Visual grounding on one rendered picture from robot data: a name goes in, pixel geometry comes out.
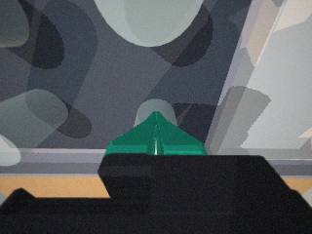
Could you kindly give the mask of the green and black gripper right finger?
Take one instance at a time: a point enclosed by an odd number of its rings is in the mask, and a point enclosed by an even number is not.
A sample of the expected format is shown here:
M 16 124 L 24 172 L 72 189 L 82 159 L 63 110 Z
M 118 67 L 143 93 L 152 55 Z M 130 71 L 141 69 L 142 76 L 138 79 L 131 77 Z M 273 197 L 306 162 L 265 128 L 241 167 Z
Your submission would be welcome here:
M 160 137 L 160 141 L 159 141 Z M 208 155 L 200 140 L 175 126 L 156 111 L 157 155 Z

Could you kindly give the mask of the clear glass jar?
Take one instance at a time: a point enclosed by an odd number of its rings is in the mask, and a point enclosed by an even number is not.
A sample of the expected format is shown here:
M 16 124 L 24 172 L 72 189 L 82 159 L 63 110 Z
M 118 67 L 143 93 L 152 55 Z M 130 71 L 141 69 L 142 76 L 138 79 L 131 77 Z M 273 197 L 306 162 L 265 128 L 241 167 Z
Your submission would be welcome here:
M 0 47 L 18 47 L 29 37 L 27 16 L 18 0 L 0 0 Z
M 108 25 L 142 47 L 168 44 L 196 18 L 204 0 L 94 0 Z
M 153 111 L 159 111 L 166 120 L 177 126 L 173 107 L 165 100 L 153 98 L 145 101 L 138 108 L 134 127 L 145 121 Z
M 68 117 L 64 102 L 40 89 L 0 102 L 0 166 L 13 166 Z

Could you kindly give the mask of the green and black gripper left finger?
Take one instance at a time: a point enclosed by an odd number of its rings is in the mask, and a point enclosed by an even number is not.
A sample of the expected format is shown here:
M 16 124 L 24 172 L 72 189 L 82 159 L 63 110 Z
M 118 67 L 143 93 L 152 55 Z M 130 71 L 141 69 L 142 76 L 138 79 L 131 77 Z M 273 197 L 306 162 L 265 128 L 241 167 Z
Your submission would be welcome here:
M 109 142 L 104 155 L 109 153 L 147 153 L 147 155 L 155 155 L 155 143 L 156 111 L 153 111 L 145 121 Z

